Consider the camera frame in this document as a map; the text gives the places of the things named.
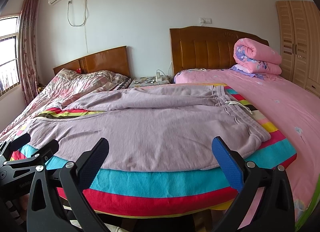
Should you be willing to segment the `lilac sweatpants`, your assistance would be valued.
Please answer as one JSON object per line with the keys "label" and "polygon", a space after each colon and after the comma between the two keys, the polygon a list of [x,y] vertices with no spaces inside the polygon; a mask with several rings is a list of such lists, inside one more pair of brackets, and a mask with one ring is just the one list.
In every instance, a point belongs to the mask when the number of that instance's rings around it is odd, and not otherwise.
{"label": "lilac sweatpants", "polygon": [[110,151],[103,168],[132,172],[176,172],[218,167],[212,153],[219,136],[242,157],[270,134],[223,86],[157,86],[90,93],[69,105],[87,115],[37,117],[26,128],[30,145],[59,143],[57,156],[75,161],[101,138]]}

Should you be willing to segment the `floral red curtain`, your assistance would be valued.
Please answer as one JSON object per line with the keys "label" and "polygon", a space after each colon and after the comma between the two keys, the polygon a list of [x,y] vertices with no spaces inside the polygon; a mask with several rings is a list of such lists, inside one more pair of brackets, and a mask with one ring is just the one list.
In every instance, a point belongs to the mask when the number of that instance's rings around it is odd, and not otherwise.
{"label": "floral red curtain", "polygon": [[24,0],[18,23],[18,73],[25,103],[37,96],[36,22],[39,0]]}

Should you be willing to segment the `floral satin quilt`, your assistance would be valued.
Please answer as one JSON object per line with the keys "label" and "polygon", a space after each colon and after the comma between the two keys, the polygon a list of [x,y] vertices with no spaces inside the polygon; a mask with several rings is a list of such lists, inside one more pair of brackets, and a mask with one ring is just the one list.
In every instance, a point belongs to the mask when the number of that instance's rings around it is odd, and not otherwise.
{"label": "floral satin quilt", "polygon": [[26,122],[49,108],[63,109],[88,93],[126,89],[130,83],[130,77],[108,70],[79,74],[73,70],[62,69],[1,132],[1,141],[11,139]]}

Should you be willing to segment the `rainbow striped blanket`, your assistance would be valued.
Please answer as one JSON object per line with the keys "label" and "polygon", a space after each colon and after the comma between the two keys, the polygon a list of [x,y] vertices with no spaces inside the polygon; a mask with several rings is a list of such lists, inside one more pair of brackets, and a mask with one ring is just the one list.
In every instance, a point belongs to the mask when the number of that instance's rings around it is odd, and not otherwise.
{"label": "rainbow striped blanket", "polygon": [[[270,134],[270,140],[248,157],[262,168],[274,168],[279,164],[289,166],[297,156],[295,148],[281,131],[267,118],[249,105],[233,89],[225,84],[175,84],[199,86],[223,86],[226,93],[247,109],[253,119]],[[85,109],[51,108],[58,117],[47,116],[45,112],[26,122],[12,138],[27,133],[26,128],[37,117],[48,119],[72,119],[88,114]],[[37,148],[27,143],[14,155],[15,159],[30,157]],[[49,169],[60,168],[66,162],[57,153],[48,161]],[[191,170],[176,172],[132,172],[103,168],[99,170],[91,187],[85,191],[93,209],[124,217],[164,217],[186,214],[202,209],[211,208],[225,203],[236,196],[221,168],[210,170]]]}

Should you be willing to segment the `pink floral bed sheet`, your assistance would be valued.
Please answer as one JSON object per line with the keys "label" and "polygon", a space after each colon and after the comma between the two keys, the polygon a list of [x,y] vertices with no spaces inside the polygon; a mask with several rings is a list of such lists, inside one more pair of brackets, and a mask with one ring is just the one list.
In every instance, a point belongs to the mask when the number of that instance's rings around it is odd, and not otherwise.
{"label": "pink floral bed sheet", "polygon": [[174,82],[225,83],[288,138],[297,159],[287,170],[298,231],[319,231],[319,98],[276,75],[262,79],[233,70],[184,70]]}

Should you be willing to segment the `left wooden headboard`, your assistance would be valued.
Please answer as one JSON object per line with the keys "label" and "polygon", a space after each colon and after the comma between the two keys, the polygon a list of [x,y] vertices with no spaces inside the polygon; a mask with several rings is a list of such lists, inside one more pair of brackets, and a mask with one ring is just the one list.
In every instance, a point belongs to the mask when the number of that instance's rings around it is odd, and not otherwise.
{"label": "left wooden headboard", "polygon": [[126,46],[115,47],[93,54],[85,55],[76,60],[53,68],[54,75],[62,69],[78,71],[82,74],[108,70],[130,77]]}

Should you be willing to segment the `wooden headboard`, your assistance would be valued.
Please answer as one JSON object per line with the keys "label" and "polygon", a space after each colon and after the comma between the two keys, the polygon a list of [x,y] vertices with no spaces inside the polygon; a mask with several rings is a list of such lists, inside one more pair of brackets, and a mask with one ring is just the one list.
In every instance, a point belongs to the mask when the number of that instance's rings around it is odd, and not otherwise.
{"label": "wooden headboard", "polygon": [[235,64],[233,50],[241,38],[269,45],[254,34],[217,27],[171,28],[172,70],[174,75],[187,69],[228,69]]}
{"label": "wooden headboard", "polygon": [[126,46],[115,47],[93,54],[85,55],[76,60],[53,68],[54,75],[62,69],[78,71],[82,74],[108,70],[130,77]]}

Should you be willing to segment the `cluttered nightstand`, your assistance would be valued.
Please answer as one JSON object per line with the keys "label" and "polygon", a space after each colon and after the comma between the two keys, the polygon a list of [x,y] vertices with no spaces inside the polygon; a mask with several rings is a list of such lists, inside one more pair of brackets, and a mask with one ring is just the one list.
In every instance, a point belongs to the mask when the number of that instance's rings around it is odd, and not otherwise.
{"label": "cluttered nightstand", "polygon": [[140,77],[132,80],[129,88],[142,88],[149,86],[159,86],[170,84],[170,81],[166,76],[161,75],[161,79],[157,81],[156,76],[151,77]]}

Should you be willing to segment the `white charger on nightstand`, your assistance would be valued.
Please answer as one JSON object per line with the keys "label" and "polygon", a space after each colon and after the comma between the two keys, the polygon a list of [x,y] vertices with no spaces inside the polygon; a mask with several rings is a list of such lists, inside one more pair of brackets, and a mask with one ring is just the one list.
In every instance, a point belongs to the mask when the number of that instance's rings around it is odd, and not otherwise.
{"label": "white charger on nightstand", "polygon": [[163,82],[167,80],[167,76],[165,73],[163,73],[163,71],[161,71],[160,69],[156,70],[156,82]]}

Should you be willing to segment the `rolled pink quilt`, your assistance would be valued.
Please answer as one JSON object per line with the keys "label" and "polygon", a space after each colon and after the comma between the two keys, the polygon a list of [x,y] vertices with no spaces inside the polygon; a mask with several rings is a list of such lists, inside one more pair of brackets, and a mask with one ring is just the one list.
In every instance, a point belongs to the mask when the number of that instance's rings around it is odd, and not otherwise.
{"label": "rolled pink quilt", "polygon": [[249,77],[264,80],[282,72],[281,55],[269,46],[249,38],[241,38],[235,43],[233,58],[235,65],[231,70]]}

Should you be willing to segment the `right wooden headboard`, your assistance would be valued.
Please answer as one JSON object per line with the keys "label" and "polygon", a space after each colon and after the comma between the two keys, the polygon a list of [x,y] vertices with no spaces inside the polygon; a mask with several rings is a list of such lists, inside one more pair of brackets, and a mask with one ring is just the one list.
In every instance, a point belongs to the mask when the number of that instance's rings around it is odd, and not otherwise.
{"label": "right wooden headboard", "polygon": [[187,69],[228,69],[235,64],[233,50],[241,38],[269,45],[254,34],[217,27],[171,28],[172,70],[174,75]]}

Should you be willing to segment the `light wooden wardrobe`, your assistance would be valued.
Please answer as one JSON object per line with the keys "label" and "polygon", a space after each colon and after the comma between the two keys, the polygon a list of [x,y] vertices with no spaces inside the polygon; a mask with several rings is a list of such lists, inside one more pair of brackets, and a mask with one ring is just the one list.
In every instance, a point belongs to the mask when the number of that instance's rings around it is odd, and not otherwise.
{"label": "light wooden wardrobe", "polygon": [[281,76],[319,96],[319,9],[314,2],[277,1]]}

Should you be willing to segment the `white wall socket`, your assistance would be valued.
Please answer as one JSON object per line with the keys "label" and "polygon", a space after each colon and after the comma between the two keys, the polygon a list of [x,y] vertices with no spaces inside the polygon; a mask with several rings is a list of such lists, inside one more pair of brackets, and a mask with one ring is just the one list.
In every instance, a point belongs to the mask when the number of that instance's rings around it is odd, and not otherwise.
{"label": "white wall socket", "polygon": [[200,24],[212,24],[211,18],[200,18]]}

